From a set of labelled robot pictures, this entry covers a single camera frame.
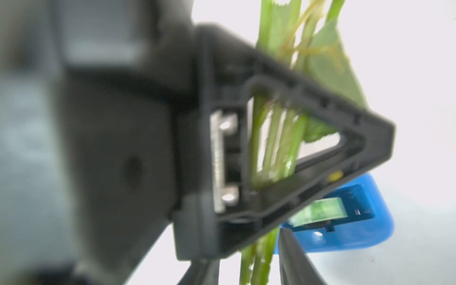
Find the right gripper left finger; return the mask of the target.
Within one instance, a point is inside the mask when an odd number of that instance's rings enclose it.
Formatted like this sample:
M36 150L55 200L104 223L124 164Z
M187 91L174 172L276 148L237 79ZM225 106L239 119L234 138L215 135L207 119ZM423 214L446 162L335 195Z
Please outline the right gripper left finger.
M192 260L178 285L218 285L220 259Z

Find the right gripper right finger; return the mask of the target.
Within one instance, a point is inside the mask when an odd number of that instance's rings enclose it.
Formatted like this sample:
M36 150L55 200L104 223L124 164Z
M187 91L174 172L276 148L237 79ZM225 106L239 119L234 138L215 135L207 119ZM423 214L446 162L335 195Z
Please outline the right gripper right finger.
M326 285L290 229L280 229L278 247L282 285Z

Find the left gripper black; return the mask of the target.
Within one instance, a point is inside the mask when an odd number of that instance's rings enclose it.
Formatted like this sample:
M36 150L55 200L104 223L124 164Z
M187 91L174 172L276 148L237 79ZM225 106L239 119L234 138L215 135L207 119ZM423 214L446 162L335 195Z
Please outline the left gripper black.
M192 1L1 2L1 283L123 285L177 200Z

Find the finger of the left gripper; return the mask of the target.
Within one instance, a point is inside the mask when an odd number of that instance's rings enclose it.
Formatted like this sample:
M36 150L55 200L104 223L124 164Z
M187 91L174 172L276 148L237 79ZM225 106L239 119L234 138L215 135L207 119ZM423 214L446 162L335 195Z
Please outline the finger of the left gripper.
M176 120L179 260L247 247L387 161L392 122L217 26L195 30L195 106Z

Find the blue tape dispenser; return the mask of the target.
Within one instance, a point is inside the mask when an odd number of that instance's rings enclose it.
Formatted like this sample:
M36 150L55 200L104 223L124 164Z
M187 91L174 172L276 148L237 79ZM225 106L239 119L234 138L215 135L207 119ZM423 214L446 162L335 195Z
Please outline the blue tape dispenser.
M364 174L324 198L341 198L346 218L294 227L286 220L301 247L308 253L348 251L375 246L394 232L394 220L373 176Z

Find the artificial rose bouquet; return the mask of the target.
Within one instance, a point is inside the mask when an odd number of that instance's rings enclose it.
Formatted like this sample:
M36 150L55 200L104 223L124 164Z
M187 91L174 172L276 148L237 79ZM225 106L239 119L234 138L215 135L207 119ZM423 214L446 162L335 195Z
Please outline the artificial rose bouquet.
M339 29L344 1L262 1L256 48L287 71L365 109L368 101L346 54ZM294 85L253 91L250 185L262 193L291 177L303 144L336 133L330 124L289 100Z

